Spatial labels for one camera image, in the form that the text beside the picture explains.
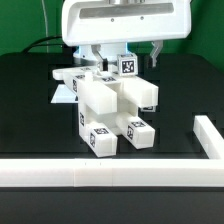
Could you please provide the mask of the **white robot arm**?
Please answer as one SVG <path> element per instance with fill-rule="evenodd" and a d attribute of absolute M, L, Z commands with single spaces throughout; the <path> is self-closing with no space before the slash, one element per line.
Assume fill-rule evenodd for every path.
<path fill-rule="evenodd" d="M 129 43 L 150 42 L 155 66 L 165 40 L 189 35 L 191 1 L 65 0 L 62 39 L 76 49 L 74 61 L 81 65 L 115 62 Z"/>

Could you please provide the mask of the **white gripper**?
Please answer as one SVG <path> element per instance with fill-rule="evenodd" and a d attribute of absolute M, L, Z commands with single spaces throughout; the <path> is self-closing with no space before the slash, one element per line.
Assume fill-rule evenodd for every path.
<path fill-rule="evenodd" d="M 66 0 L 62 8 L 62 38 L 68 46 L 92 45 L 100 71 L 108 60 L 97 44 L 152 42 L 152 67 L 163 41 L 185 38 L 191 31 L 191 0 Z"/>

